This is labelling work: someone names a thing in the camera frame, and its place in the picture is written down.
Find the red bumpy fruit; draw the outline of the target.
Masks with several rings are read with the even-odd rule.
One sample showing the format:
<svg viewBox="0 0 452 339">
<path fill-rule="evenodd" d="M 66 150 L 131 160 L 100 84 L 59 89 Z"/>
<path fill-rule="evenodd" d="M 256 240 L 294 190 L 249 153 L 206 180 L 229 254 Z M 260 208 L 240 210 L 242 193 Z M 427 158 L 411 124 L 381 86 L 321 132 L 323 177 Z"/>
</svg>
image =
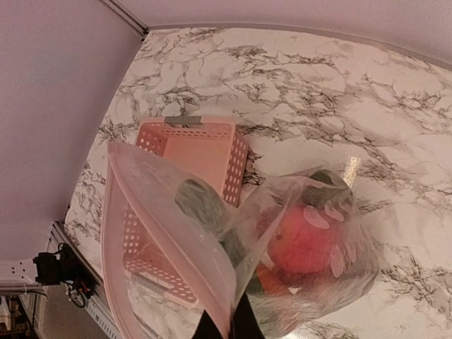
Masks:
<svg viewBox="0 0 452 339">
<path fill-rule="evenodd" d="M 335 208 L 289 208 L 268 245 L 268 256 L 288 273 L 320 272 L 330 266 L 344 225 L 345 216 Z"/>
</svg>

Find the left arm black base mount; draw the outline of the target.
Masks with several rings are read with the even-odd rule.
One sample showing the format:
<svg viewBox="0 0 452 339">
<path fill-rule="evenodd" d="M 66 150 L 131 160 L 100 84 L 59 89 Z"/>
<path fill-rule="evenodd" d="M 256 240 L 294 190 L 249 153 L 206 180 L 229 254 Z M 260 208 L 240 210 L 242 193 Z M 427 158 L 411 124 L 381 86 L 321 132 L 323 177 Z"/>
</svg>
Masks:
<svg viewBox="0 0 452 339">
<path fill-rule="evenodd" d="M 67 243 L 59 243 L 55 252 L 40 252 L 32 262 L 37 269 L 37 283 L 42 286 L 65 285 L 69 300 L 79 309 L 86 308 L 97 281 Z"/>
</svg>

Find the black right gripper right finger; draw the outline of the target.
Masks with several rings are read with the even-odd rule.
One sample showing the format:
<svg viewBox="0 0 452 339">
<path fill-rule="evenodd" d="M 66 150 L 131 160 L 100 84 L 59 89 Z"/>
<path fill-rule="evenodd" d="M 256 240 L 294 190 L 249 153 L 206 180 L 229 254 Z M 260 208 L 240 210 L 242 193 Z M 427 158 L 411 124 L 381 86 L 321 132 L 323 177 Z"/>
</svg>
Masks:
<svg viewBox="0 0 452 339">
<path fill-rule="evenodd" d="M 237 305 L 231 322 L 231 338 L 233 339 L 264 339 L 249 299 L 244 293 Z"/>
</svg>

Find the clear zip top bag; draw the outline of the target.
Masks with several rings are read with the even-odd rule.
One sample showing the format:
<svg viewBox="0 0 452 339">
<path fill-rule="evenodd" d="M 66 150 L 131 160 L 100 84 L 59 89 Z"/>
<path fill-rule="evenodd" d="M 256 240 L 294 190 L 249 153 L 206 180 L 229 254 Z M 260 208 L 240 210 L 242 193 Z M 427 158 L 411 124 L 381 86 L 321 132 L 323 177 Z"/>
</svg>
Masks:
<svg viewBox="0 0 452 339">
<path fill-rule="evenodd" d="M 365 295 L 378 273 L 357 169 L 267 179 L 237 208 L 127 143 L 108 146 L 105 292 L 123 338 L 282 338 Z"/>
</svg>

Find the dark green cucumber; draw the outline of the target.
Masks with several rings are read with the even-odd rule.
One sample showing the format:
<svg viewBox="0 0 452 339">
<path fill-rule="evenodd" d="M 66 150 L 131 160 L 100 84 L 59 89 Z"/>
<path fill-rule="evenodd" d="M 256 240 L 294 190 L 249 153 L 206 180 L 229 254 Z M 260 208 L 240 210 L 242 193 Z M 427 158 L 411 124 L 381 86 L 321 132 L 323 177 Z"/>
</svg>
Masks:
<svg viewBox="0 0 452 339">
<path fill-rule="evenodd" d="M 231 210 L 210 185 L 187 179 L 178 186 L 174 202 L 227 252 L 238 277 L 237 289 L 249 295 L 263 294 L 257 259 L 263 255 L 262 237 L 282 208 L 274 190 L 260 186 L 238 210 Z"/>
</svg>

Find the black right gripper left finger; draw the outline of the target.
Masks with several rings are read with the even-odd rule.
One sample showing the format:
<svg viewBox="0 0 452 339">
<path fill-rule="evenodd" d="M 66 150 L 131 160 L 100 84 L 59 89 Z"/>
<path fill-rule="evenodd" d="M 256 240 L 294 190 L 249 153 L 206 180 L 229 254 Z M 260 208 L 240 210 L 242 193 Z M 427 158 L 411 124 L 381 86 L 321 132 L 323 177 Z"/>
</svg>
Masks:
<svg viewBox="0 0 452 339">
<path fill-rule="evenodd" d="M 206 311 L 202 313 L 192 339 L 222 339 L 221 333 Z"/>
</svg>

